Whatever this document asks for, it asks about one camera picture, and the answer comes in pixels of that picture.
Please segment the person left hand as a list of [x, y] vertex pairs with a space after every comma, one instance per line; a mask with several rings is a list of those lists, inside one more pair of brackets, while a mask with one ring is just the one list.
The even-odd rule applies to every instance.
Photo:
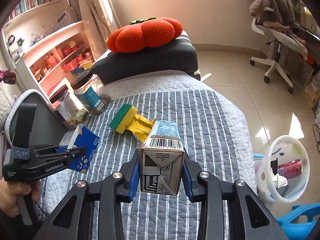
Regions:
[[9, 217], [16, 217], [20, 214], [17, 206], [17, 196], [31, 194], [32, 200], [35, 203], [39, 202], [41, 184], [39, 181], [31, 184], [5, 181], [1, 179], [1, 211]]

